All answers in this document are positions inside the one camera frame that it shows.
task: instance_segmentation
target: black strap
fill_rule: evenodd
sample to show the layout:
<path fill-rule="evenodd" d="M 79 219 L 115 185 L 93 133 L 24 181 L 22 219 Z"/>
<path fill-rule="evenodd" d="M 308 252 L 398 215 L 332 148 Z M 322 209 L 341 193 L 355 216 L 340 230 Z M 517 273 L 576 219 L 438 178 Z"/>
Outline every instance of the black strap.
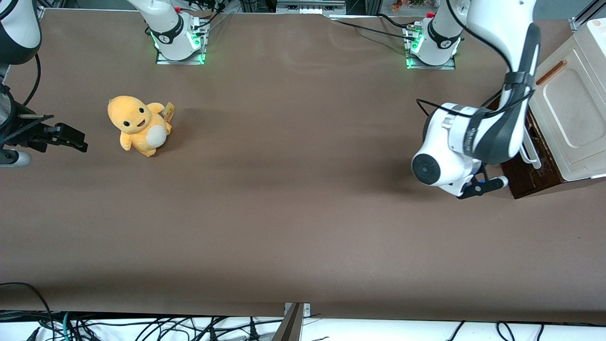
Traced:
<path fill-rule="evenodd" d="M 484 115 L 490 110 L 486 108 L 478 109 L 471 118 L 469 119 L 469 124 L 467 125 L 467 130 L 465 131 L 465 138 L 463 139 L 463 153 L 468 157 L 473 157 L 473 144 L 476 141 L 476 136 L 478 135 L 478 127 L 484 118 Z"/>
<path fill-rule="evenodd" d="M 175 27 L 173 27 L 172 29 L 170 29 L 166 32 L 157 32 L 157 31 L 151 30 L 151 33 L 161 43 L 166 44 L 166 45 L 172 44 L 173 39 L 176 36 L 178 36 L 181 33 L 181 31 L 183 31 L 183 17 L 180 15 L 178 17 L 179 17 L 179 22 L 177 22 Z"/>
<path fill-rule="evenodd" d="M 436 30 L 433 28 L 433 20 L 431 20 L 429 22 L 429 25 L 427 25 L 427 31 L 429 32 L 429 36 L 431 37 L 431 39 L 436 42 L 436 44 L 438 45 L 438 48 L 441 50 L 445 50 L 445 49 L 451 47 L 454 43 L 456 43 L 456 41 L 461 36 L 460 33 L 457 36 L 454 36 L 452 38 L 447 38 L 447 37 L 441 35 L 440 33 L 436 32 Z"/>
<path fill-rule="evenodd" d="M 505 80 L 503 80 L 503 83 L 508 89 L 515 84 L 523 84 L 532 88 L 534 84 L 534 77 L 533 75 L 524 71 L 507 72 L 505 74 Z"/>

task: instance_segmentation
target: white container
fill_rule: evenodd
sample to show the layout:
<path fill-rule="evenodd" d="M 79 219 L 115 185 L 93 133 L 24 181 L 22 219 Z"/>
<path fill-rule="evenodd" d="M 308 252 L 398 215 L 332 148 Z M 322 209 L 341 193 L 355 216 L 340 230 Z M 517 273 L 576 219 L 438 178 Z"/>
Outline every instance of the white container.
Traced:
<path fill-rule="evenodd" d="M 606 176 L 606 18 L 587 22 L 537 75 L 530 109 L 562 177 Z"/>

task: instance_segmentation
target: plush toy tag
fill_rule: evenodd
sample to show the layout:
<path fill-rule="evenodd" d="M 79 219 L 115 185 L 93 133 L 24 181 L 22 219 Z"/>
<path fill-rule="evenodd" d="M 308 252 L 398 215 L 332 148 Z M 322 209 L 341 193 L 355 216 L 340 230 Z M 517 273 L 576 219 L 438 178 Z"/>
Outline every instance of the plush toy tag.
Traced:
<path fill-rule="evenodd" d="M 162 117 L 164 117 L 164 121 L 170 123 L 170 120 L 173 119 L 173 114 L 175 113 L 175 106 L 168 102 L 164 110 L 162 110 Z"/>

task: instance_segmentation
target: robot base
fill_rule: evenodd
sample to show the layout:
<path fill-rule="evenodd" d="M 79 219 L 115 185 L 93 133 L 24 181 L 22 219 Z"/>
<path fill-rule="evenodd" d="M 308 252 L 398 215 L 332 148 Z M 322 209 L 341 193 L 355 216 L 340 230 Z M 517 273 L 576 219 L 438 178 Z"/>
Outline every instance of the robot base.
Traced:
<path fill-rule="evenodd" d="M 191 43 L 194 46 L 199 46 L 197 50 L 195 50 L 189 57 L 186 59 L 182 59 L 180 61 L 175 61 L 166 58 L 158 48 L 156 43 L 156 50 L 158 51 L 158 55 L 156 55 L 156 64 L 159 65 L 204 65 L 206 60 L 206 48 L 208 46 L 208 34 L 210 33 L 210 24 L 208 24 L 208 19 L 200 19 L 199 25 L 203 25 L 200 29 L 197 29 L 194 33 L 200 36 L 192 36 Z"/>
<path fill-rule="evenodd" d="M 402 29 L 402 33 L 404 36 L 411 36 L 416 38 L 418 36 L 418 31 L 414 30 L 414 26 L 409 25 L 411 30 Z M 407 69 L 425 69 L 425 70 L 454 70 L 455 69 L 455 58 L 450 57 L 450 59 L 438 66 L 428 65 L 422 62 L 419 57 L 417 57 L 414 53 L 412 53 L 411 49 L 414 44 L 417 44 L 416 41 L 410 41 L 404 39 L 404 50 L 406 51 L 406 68 Z"/>

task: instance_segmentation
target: plush toy face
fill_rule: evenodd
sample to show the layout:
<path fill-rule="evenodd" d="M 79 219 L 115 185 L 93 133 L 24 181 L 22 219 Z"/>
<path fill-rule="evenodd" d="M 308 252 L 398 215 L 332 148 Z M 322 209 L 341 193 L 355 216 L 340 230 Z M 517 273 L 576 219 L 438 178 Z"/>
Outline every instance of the plush toy face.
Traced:
<path fill-rule="evenodd" d="M 147 106 L 131 96 L 118 96 L 110 100 L 107 113 L 114 126 L 128 134 L 142 131 L 152 120 L 152 112 Z"/>

